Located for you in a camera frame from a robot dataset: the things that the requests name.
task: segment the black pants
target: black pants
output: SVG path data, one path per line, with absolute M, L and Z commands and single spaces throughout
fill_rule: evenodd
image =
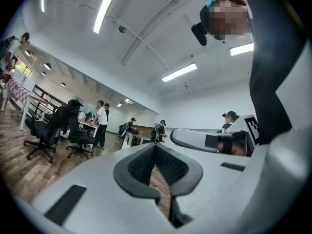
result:
M 94 146 L 97 146 L 98 142 L 99 142 L 99 145 L 101 147 L 104 146 L 104 144 L 105 144 L 106 128 L 107 128 L 107 125 L 100 125 L 99 126 L 99 128 L 97 129 L 96 140 L 93 143 Z

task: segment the window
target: window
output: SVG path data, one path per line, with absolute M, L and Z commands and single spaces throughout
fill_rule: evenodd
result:
M 24 74 L 26 77 L 29 77 L 30 74 L 31 74 L 31 70 L 30 70 L 29 68 L 27 68 L 27 66 L 25 65 L 25 63 L 22 62 L 18 56 L 16 56 L 16 57 L 17 57 L 18 60 L 17 60 L 17 62 L 16 62 L 16 64 L 15 64 L 15 69 L 18 69 L 18 70 L 19 70 L 22 74 Z

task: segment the man in white shirt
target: man in white shirt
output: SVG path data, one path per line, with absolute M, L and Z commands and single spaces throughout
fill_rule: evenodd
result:
M 106 133 L 106 128 L 107 128 L 107 120 L 108 120 L 108 116 L 103 106 L 104 106 L 104 101 L 99 100 L 97 102 L 97 107 L 99 108 L 99 110 L 94 120 L 91 123 L 91 125 L 94 125 L 96 120 L 98 120 L 99 128 L 97 129 L 96 140 L 94 141 L 93 146 L 96 147 L 99 142 L 99 146 L 102 149 L 104 149 L 105 133 Z
M 20 40 L 18 38 L 12 40 L 4 54 L 4 57 L 0 60 L 0 71 L 10 71 L 12 68 L 12 56 L 21 44 L 25 44 L 29 40 L 29 33 L 24 33 Z

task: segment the black cap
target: black cap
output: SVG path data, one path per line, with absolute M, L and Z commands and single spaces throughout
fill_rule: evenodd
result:
M 28 32 L 26 32 L 26 33 L 24 33 L 21 37 L 25 37 L 25 38 L 26 38 L 26 41 L 28 41 L 29 38 L 30 38 L 30 35 L 29 35 Z
M 229 111 L 227 114 L 223 114 L 222 116 L 225 118 L 233 118 L 234 120 L 239 118 L 239 115 L 237 115 L 234 111 Z

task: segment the black shirt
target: black shirt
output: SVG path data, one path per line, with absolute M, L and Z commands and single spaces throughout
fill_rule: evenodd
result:
M 130 122 L 128 123 L 128 126 L 129 126 L 129 127 L 128 127 L 127 132 L 129 132 L 129 133 L 132 133 L 132 132 L 133 132 L 133 130 L 131 129 L 132 125 L 133 125 L 133 122 L 130 121 Z

